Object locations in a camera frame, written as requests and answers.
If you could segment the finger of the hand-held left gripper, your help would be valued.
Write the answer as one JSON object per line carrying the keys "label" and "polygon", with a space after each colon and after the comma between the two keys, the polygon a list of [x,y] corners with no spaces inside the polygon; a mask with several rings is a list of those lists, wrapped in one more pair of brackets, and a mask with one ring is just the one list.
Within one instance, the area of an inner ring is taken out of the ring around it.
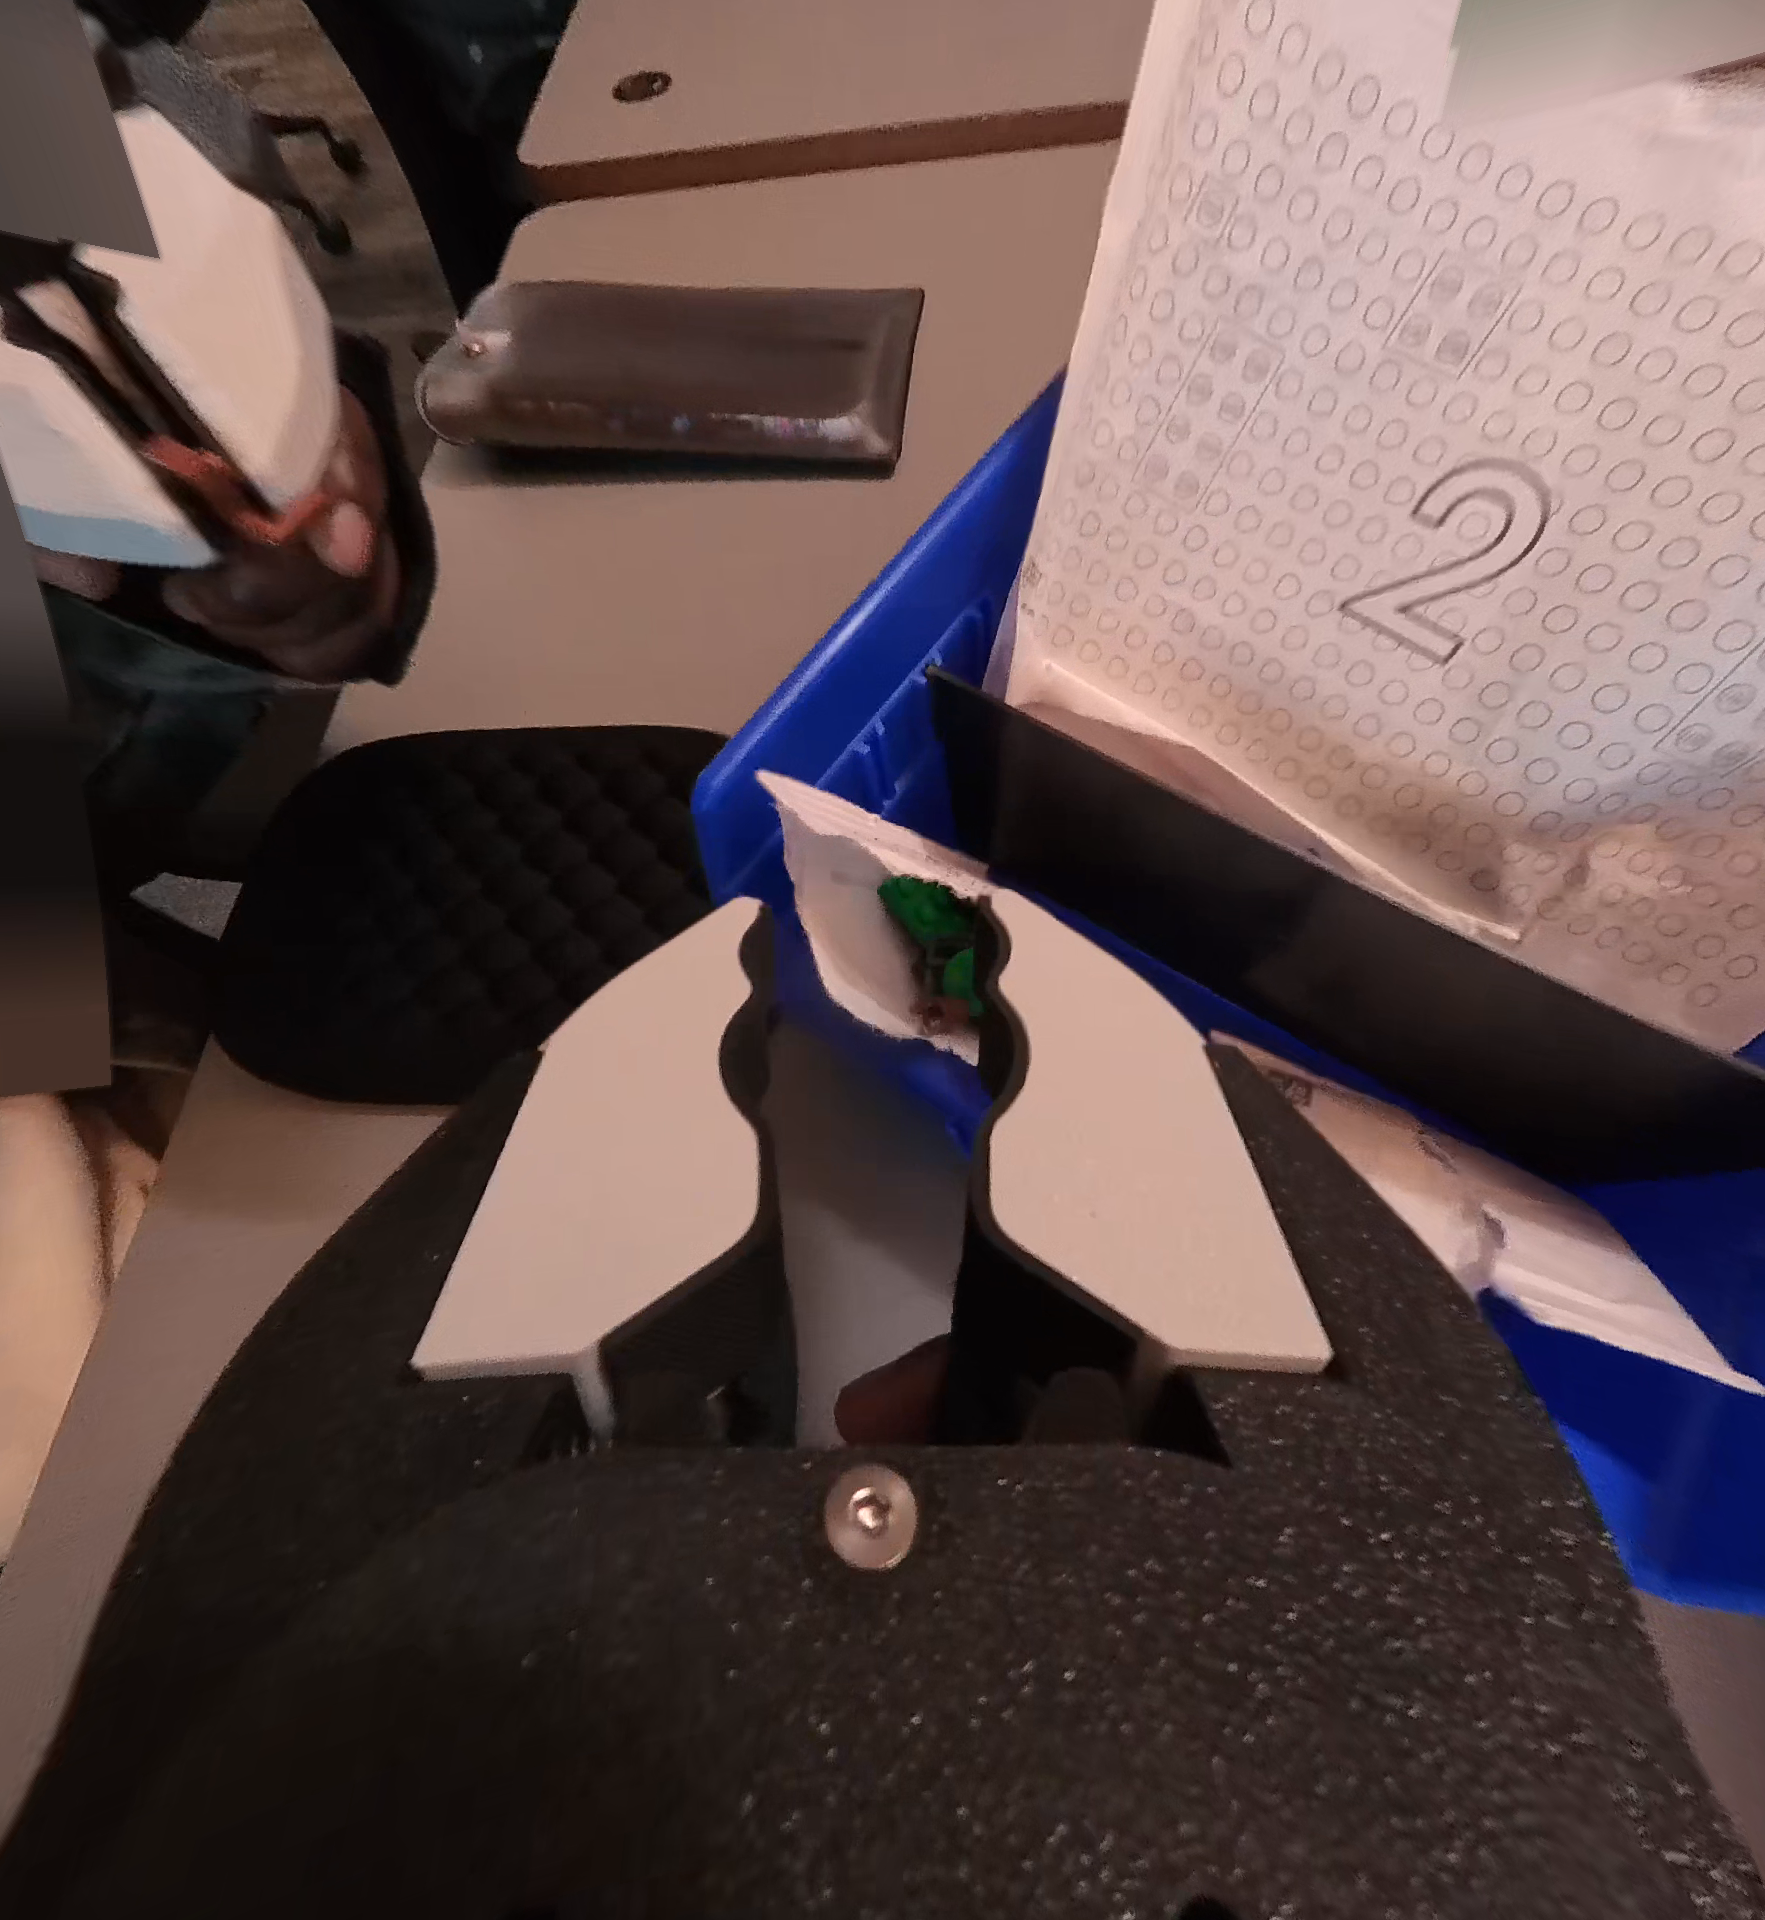
{"label": "finger of the hand-held left gripper", "polygon": [[174,513],[135,452],[39,353],[0,331],[0,468],[17,529],[47,556],[107,565],[218,565],[218,544]]}
{"label": "finger of the hand-held left gripper", "polygon": [[115,110],[158,257],[77,246],[115,277],[128,336],[210,442],[292,509],[338,452],[329,301],[266,204],[227,185],[160,110]]}

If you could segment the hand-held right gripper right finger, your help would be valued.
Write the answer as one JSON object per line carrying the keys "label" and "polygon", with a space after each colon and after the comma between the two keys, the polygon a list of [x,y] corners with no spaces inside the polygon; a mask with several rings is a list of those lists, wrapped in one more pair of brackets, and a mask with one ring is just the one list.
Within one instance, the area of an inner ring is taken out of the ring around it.
{"label": "hand-held right gripper right finger", "polygon": [[1017,1019],[983,1141],[987,1231],[1150,1362],[1328,1374],[1338,1349],[1203,1032],[1044,904],[983,897],[983,915],[983,1012]]}

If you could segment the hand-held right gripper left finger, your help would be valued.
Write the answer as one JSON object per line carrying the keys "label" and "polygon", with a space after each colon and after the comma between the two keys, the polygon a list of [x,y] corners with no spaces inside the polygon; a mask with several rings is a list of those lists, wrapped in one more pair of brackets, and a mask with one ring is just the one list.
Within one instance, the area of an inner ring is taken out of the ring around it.
{"label": "hand-held right gripper left finger", "polygon": [[765,897],[590,991],[542,1046],[413,1366],[561,1374],[590,1441],[795,1441],[767,1019]]}

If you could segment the torn white paper bag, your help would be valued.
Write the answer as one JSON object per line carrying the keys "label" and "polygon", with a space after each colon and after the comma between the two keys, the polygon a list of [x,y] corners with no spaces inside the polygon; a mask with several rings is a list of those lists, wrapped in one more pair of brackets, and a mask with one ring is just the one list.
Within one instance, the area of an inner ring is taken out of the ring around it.
{"label": "torn white paper bag", "polygon": [[[940,880],[987,904],[987,871],[787,774],[765,774],[765,787],[781,820],[781,869],[825,1000],[871,1032],[909,1041],[926,1059],[952,1056],[961,1068],[961,1091],[983,1100],[980,1032],[930,1041],[909,1019],[909,973],[881,913],[881,880]],[[1602,1208],[1372,1091],[1290,1068],[1260,1041],[1228,1046],[1303,1105],[1303,1120],[1372,1184],[1372,1197],[1389,1197],[1389,1208],[1453,1271],[1467,1296],[1497,1296],[1539,1325],[1765,1398],[1765,1383],[1740,1374],[1709,1343],[1709,1325],[1660,1288],[1629,1235],[1602,1223]]]}

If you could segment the pile of small lego pieces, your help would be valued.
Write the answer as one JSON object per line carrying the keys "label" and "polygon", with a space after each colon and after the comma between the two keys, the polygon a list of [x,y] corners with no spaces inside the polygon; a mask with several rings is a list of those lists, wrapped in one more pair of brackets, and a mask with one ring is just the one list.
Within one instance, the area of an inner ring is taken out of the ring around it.
{"label": "pile of small lego pieces", "polygon": [[881,913],[896,933],[908,973],[909,973],[909,1019],[940,1032],[980,1032],[983,999],[980,999],[980,939],[983,904],[940,887],[940,880],[881,880]]}

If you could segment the blue plastic bin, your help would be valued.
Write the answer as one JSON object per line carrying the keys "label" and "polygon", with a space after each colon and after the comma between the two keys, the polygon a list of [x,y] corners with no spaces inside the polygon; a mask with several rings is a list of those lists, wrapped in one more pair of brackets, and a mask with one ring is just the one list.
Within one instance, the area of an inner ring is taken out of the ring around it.
{"label": "blue plastic bin", "polygon": [[[969,1100],[952,1056],[926,1059],[909,1041],[871,1032],[838,1000],[825,1000],[804,946],[781,826],[765,774],[811,780],[961,854],[926,669],[983,686],[987,618],[1017,584],[1017,563],[1034,518],[1055,403],[1063,387],[1046,387],[987,442],[987,454],[940,500],[940,513],[896,544],[896,563],[787,669],[787,686],[778,686],[778,699],[695,780],[695,844],[707,895],[778,904],[781,1012],[896,1091],[926,1100],[960,1149],[969,1149],[987,1091]],[[1467,1148],[1486,1148],[1456,1120],[1438,1120],[1413,1091],[1392,1091],[1372,1074],[1247,1018],[1228,999],[1150,965],[1099,924],[1076,913],[1063,915],[1113,948],[1124,973],[1139,973],[1162,999],[1170,999],[1186,1019],[1260,1041],[1290,1068],[1328,1074],[1358,1091],[1434,1120]],[[1710,1335],[1710,1349],[1740,1374],[1765,1383],[1765,1174],[1549,1184],[1590,1197],[1614,1223],[1614,1235],[1629,1235],[1629,1253],[1660,1279],[1660,1288]],[[1518,1307],[1497,1307],[1497,1335],[1512,1335],[1532,1387],[1559,1415],[1629,1573],[1670,1601],[1765,1612],[1765,1398],[1685,1383],[1681,1366],[1655,1366],[1632,1352],[1609,1362],[1583,1335],[1532,1335]]]}

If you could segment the person's left hand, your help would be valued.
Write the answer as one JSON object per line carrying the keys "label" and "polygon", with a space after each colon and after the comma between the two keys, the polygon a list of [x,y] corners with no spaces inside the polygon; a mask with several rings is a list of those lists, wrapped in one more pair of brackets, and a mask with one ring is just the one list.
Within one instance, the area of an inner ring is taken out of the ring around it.
{"label": "person's left hand", "polygon": [[292,544],[249,544],[223,565],[160,573],[167,618],[292,686],[347,686],[397,618],[390,468],[350,389],[321,478],[321,518]]}

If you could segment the black bin divider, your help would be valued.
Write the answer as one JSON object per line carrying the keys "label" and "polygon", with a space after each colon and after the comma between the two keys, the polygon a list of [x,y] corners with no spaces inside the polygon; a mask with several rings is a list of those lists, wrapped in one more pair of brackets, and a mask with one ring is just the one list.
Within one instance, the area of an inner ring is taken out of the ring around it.
{"label": "black bin divider", "polygon": [[1543,1181],[1765,1174],[1765,1068],[1497,960],[926,669],[961,854]]}

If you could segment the black mesh chair seat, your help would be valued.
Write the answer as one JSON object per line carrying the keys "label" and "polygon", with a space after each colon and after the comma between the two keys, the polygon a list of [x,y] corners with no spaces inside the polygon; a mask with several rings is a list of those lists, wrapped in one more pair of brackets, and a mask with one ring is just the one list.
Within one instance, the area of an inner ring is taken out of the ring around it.
{"label": "black mesh chair seat", "polygon": [[218,1041],[309,1100],[462,1105],[707,915],[707,731],[436,731],[321,764],[249,854]]}

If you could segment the dark leather wallet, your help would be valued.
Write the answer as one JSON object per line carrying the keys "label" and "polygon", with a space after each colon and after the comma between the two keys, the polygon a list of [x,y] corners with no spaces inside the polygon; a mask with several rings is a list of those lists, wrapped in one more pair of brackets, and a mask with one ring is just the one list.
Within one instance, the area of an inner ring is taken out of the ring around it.
{"label": "dark leather wallet", "polygon": [[497,277],[414,372],[436,442],[893,468],[926,286]]}

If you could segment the person's beige shirt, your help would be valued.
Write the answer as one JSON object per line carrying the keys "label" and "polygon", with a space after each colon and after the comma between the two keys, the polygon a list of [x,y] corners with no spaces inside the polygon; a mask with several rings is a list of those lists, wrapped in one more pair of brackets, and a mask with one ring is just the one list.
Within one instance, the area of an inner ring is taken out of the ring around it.
{"label": "person's beige shirt", "polygon": [[158,1149],[107,1091],[0,1100],[0,1560],[65,1426]]}

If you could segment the white dotted paper bag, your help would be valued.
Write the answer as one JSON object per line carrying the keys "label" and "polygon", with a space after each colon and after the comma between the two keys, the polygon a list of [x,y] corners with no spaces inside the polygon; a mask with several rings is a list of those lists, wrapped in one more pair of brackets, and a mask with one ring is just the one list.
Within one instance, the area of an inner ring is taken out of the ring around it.
{"label": "white dotted paper bag", "polygon": [[1162,8],[1002,699],[1765,1032],[1765,57],[1467,122],[1453,8]]}

